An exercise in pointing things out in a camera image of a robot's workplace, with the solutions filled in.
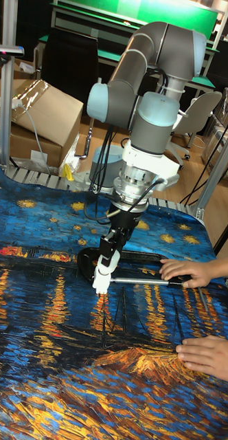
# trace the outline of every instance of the white chair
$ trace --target white chair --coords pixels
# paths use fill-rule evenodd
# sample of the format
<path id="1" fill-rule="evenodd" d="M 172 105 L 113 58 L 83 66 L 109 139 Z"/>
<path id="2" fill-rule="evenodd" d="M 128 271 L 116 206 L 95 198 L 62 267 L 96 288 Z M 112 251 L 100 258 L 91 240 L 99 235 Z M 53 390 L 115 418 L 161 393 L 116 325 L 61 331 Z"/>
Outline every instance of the white chair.
<path id="1" fill-rule="evenodd" d="M 186 160 L 189 160 L 190 153 L 186 148 L 171 142 L 172 136 L 174 134 L 184 135 L 185 133 L 191 133 L 190 141 L 187 145 L 187 147 L 190 148 L 196 133 L 203 129 L 208 117 L 212 114 L 212 111 L 219 103 L 221 97 L 222 94 L 219 91 L 204 93 L 191 101 L 191 104 L 185 113 L 180 112 L 178 115 L 172 128 L 172 135 L 167 143 L 166 149 L 173 154 L 181 169 L 183 168 L 183 160 L 176 150 L 183 151 Z"/>

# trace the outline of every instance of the metal rod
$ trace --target metal rod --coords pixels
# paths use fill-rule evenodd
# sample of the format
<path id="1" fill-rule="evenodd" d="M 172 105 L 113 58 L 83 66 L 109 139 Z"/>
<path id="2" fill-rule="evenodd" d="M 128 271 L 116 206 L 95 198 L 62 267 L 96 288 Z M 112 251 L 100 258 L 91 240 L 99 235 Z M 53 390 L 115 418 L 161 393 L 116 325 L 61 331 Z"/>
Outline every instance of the metal rod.
<path id="1" fill-rule="evenodd" d="M 3 40 L 6 46 L 15 46 L 18 0 L 4 0 Z M 14 57 L 1 69 L 1 108 L 0 108 L 0 167 L 8 172 L 10 158 L 10 133 L 12 111 L 12 86 L 14 78 Z"/>
<path id="2" fill-rule="evenodd" d="M 112 278 L 111 283 L 169 285 L 169 282 L 165 280 L 146 280 L 144 278 Z"/>
<path id="3" fill-rule="evenodd" d="M 202 300 L 202 302 L 203 302 L 204 308 L 205 308 L 205 310 L 208 312 L 208 306 L 207 306 L 206 300 L 205 300 L 205 298 L 204 298 L 204 296 L 203 296 L 202 289 L 201 289 L 200 287 L 197 287 L 197 290 L 198 290 L 198 292 L 199 292 L 199 294 L 200 294 L 200 297 L 201 297 L 201 300 Z"/>

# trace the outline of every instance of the painted cloth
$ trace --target painted cloth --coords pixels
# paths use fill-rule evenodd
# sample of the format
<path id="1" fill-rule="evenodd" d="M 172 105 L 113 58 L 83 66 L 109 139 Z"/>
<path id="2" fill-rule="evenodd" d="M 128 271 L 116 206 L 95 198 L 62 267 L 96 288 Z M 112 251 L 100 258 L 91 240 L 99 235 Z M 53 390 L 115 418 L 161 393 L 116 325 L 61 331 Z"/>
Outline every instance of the painted cloth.
<path id="1" fill-rule="evenodd" d="M 203 289 L 208 312 L 197 289 L 113 284 L 97 296 L 76 258 L 108 226 L 83 207 L 81 192 L 0 170 L 0 439 L 228 439 L 228 383 L 187 370 L 174 350 L 182 338 L 228 339 L 223 279 Z M 108 207 L 100 199 L 99 216 Z M 214 258 L 201 223 L 154 206 L 126 249 Z"/>

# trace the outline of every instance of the metal pole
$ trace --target metal pole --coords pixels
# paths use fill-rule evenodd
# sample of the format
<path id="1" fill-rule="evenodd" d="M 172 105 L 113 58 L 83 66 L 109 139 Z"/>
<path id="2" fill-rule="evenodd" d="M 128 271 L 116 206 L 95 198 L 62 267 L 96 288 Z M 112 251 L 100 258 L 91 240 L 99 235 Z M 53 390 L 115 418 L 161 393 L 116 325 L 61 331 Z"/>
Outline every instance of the metal pole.
<path id="1" fill-rule="evenodd" d="M 192 215 L 196 218 L 202 218 L 204 209 L 216 187 L 221 176 L 223 175 L 225 169 L 228 165 L 228 139 L 223 147 L 223 150 L 210 173 L 207 183 L 198 199 L 198 202 L 192 207 Z"/>
<path id="2" fill-rule="evenodd" d="M 4 0 L 3 45 L 15 46 L 18 0 Z M 10 158 L 10 132 L 14 57 L 1 69 L 0 167 L 7 173 Z"/>

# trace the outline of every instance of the white cable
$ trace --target white cable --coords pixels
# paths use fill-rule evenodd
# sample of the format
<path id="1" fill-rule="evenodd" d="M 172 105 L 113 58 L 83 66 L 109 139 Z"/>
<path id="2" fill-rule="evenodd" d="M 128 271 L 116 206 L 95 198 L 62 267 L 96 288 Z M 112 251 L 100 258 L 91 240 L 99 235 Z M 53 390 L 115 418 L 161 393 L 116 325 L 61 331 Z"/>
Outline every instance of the white cable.
<path id="1" fill-rule="evenodd" d="M 31 121 L 32 126 L 33 126 L 33 129 L 34 129 L 34 134 L 35 134 L 35 138 L 36 138 L 36 141 L 37 141 L 37 144 L 38 144 L 39 150 L 40 150 L 40 152 L 41 152 L 41 155 L 42 155 L 43 161 L 44 161 L 44 163 L 45 163 L 45 166 L 46 166 L 46 168 L 47 168 L 47 172 L 48 172 L 48 174 L 50 174 L 50 172 L 49 172 L 49 166 L 47 165 L 47 162 L 46 162 L 46 160 L 45 160 L 45 156 L 43 155 L 43 150 L 42 150 L 41 145 L 40 145 L 39 140 L 38 140 L 38 133 L 37 133 L 37 130 L 36 130 L 35 124 L 34 124 L 34 122 L 33 122 L 33 119 L 32 119 L 32 117 L 31 117 L 29 111 L 28 111 L 23 105 L 19 105 L 19 107 L 22 107 L 22 108 L 25 110 L 27 116 L 29 116 L 29 118 L 30 118 L 30 121 Z"/>

